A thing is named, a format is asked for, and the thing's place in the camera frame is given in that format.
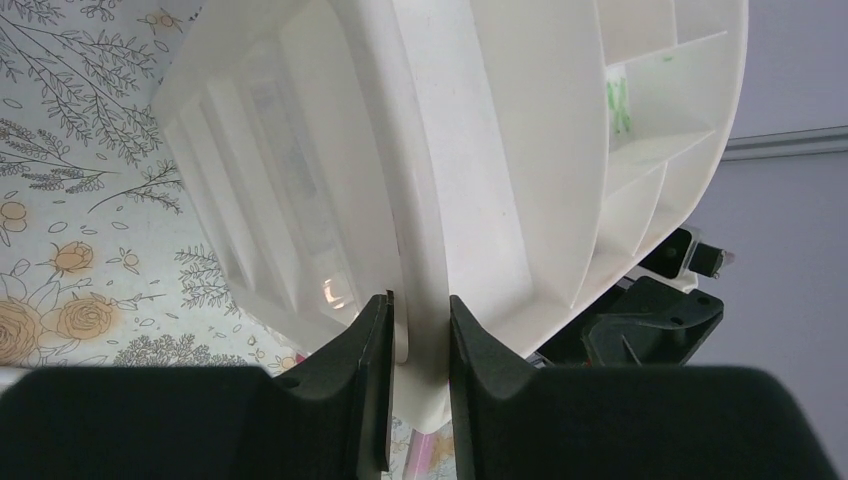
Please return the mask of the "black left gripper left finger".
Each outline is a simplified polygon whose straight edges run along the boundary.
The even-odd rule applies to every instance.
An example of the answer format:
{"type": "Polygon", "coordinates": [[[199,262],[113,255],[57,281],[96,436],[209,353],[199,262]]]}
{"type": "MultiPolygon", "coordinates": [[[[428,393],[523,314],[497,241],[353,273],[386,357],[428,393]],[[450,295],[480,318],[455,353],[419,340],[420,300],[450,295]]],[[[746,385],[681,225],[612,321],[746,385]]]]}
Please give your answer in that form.
{"type": "Polygon", "coordinates": [[[1,397],[5,479],[378,479],[394,298],[292,369],[55,367],[1,397]]]}

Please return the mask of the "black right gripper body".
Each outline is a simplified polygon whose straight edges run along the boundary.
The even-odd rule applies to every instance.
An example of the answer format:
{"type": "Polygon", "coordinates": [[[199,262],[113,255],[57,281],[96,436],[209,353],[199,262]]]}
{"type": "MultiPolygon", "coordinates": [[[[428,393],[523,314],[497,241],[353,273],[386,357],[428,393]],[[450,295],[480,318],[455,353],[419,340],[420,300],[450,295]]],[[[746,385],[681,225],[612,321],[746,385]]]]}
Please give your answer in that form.
{"type": "Polygon", "coordinates": [[[536,354],[548,365],[570,367],[682,365],[723,316],[716,297],[642,277],[610,288],[536,354]]]}

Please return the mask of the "white plastic drawer organizer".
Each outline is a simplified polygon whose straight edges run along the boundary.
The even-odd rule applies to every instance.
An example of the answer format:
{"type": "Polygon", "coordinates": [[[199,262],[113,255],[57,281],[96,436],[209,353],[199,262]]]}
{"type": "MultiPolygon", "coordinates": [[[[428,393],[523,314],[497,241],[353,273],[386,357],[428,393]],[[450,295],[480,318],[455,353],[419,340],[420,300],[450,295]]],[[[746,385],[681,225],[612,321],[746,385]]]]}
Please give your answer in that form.
{"type": "Polygon", "coordinates": [[[693,213],[745,1],[208,1],[152,109],[236,304],[312,354],[395,299],[394,413],[449,422],[450,300],[527,356],[693,213]]]}

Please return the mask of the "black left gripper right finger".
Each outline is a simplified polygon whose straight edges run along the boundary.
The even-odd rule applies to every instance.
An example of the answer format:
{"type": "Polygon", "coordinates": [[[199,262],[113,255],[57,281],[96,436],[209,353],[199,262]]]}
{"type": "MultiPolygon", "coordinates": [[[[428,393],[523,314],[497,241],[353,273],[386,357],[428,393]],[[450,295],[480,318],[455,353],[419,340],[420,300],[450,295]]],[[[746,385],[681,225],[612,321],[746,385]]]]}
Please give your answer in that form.
{"type": "Polygon", "coordinates": [[[793,396],[740,367],[536,368],[450,299],[461,479],[834,479],[793,396]]]}

